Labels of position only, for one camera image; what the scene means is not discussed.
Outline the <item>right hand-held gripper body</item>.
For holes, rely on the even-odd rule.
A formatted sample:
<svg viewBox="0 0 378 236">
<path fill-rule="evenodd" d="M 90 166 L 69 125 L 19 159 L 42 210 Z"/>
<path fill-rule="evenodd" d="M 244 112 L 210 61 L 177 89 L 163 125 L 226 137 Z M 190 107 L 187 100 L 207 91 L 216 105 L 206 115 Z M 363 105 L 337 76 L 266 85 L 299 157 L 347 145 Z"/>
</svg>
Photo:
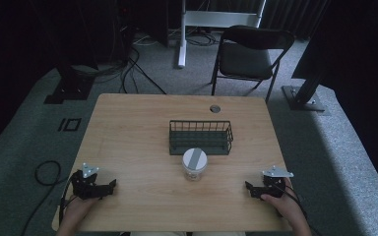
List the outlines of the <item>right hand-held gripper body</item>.
<svg viewBox="0 0 378 236">
<path fill-rule="evenodd" d="M 265 193 L 275 198 L 280 198 L 284 194 L 286 186 L 284 179 L 294 176 L 292 172 L 277 167 L 276 165 L 268 170 L 264 170 L 262 174 Z"/>
</svg>

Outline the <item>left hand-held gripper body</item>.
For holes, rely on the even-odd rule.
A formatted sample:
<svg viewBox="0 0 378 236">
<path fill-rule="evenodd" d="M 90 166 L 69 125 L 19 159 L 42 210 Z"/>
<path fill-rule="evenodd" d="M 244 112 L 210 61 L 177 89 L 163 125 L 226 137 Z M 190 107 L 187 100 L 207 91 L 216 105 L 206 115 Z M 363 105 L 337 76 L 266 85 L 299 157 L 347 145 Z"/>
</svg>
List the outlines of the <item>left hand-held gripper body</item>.
<svg viewBox="0 0 378 236">
<path fill-rule="evenodd" d="M 71 176 L 73 194 L 82 200 L 100 198 L 101 193 L 95 183 L 98 171 L 98 167 L 84 162 L 82 167 Z"/>
</svg>

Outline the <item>person's left hand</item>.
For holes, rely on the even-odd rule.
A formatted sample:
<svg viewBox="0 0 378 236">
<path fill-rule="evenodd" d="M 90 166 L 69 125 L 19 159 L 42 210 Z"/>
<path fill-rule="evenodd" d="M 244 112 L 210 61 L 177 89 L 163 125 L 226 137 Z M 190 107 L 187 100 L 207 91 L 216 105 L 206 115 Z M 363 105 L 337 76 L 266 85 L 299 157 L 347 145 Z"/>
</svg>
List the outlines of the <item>person's left hand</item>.
<svg viewBox="0 0 378 236">
<path fill-rule="evenodd" d="M 79 226 L 97 202 L 98 198 L 82 200 L 79 197 L 73 196 L 66 207 L 62 225 L 71 228 Z"/>
</svg>

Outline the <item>person's right hand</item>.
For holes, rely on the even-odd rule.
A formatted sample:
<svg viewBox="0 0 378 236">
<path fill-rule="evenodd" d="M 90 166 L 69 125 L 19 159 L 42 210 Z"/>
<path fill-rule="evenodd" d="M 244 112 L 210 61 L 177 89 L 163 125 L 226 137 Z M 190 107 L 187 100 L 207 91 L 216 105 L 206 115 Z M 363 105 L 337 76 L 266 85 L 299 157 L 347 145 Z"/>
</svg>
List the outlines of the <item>person's right hand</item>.
<svg viewBox="0 0 378 236">
<path fill-rule="evenodd" d="M 285 178 L 285 193 L 280 198 L 264 194 L 261 199 L 272 205 L 286 220 L 294 217 L 304 217 L 303 211 L 297 203 L 296 194 L 292 190 L 291 183 Z"/>
</svg>

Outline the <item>clear jar with white lid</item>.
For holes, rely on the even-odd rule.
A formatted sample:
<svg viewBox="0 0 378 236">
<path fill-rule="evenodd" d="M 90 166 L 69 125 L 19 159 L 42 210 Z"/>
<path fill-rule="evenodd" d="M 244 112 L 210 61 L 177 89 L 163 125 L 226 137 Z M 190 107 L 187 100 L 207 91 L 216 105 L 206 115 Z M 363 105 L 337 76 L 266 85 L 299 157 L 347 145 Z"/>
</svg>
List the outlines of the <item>clear jar with white lid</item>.
<svg viewBox="0 0 378 236">
<path fill-rule="evenodd" d="M 187 149 L 182 157 L 182 166 L 187 180 L 199 181 L 208 166 L 208 157 L 198 147 Z"/>
</svg>

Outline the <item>black metal stand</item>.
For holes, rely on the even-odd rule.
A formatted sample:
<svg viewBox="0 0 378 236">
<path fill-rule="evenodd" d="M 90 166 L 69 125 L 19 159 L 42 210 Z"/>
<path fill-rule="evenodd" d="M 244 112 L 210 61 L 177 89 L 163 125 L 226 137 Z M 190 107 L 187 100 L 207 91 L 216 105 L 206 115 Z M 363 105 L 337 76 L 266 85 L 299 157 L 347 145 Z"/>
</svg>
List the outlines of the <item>black metal stand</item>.
<svg viewBox="0 0 378 236">
<path fill-rule="evenodd" d="M 325 68 L 319 68 L 310 79 L 305 80 L 301 87 L 283 86 L 282 91 L 289 108 L 291 110 L 325 112 L 326 108 L 316 94 L 316 89 L 326 74 Z"/>
<path fill-rule="evenodd" d="M 87 100 L 93 87 L 95 77 L 80 75 L 70 64 L 56 67 L 60 81 L 45 100 L 45 104 L 62 104 L 65 100 Z"/>
</svg>

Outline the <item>black folding chair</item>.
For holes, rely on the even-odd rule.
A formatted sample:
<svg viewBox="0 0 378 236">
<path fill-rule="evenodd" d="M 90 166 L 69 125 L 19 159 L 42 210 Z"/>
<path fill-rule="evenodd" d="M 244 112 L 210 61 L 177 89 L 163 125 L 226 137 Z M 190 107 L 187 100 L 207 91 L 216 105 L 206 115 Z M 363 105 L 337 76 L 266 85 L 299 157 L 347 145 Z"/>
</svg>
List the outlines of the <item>black folding chair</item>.
<svg viewBox="0 0 378 236">
<path fill-rule="evenodd" d="M 218 78 L 256 82 L 270 80 L 268 101 L 282 58 L 293 46 L 294 36 L 286 30 L 232 26 L 220 37 L 210 84 L 216 92 Z"/>
</svg>

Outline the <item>white metal desk frame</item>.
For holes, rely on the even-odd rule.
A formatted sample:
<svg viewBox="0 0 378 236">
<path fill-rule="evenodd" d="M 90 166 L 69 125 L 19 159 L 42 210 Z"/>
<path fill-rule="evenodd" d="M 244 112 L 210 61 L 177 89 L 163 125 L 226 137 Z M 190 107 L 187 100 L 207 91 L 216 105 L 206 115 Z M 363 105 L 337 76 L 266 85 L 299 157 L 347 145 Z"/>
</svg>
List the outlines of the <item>white metal desk frame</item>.
<svg viewBox="0 0 378 236">
<path fill-rule="evenodd" d="M 260 0 L 259 8 L 256 13 L 230 13 L 201 10 L 189 11 L 186 9 L 186 0 L 182 0 L 180 47 L 177 66 L 184 68 L 186 65 L 187 27 L 225 29 L 231 26 L 243 25 L 258 28 L 261 25 L 266 3 L 267 0 Z"/>
</svg>

